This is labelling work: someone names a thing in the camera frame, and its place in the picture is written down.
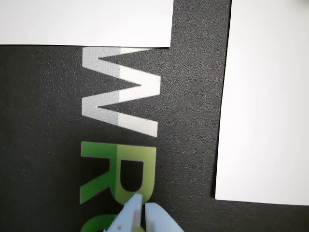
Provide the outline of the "white plastic gripper finger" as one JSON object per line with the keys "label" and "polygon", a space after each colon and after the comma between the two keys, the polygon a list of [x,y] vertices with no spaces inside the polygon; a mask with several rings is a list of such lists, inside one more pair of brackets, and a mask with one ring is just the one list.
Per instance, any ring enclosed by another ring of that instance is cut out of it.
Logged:
{"label": "white plastic gripper finger", "polygon": [[169,213],[157,203],[145,204],[147,232],[184,232]]}
{"label": "white plastic gripper finger", "polygon": [[107,232],[134,232],[140,227],[142,195],[134,194],[124,205]]}

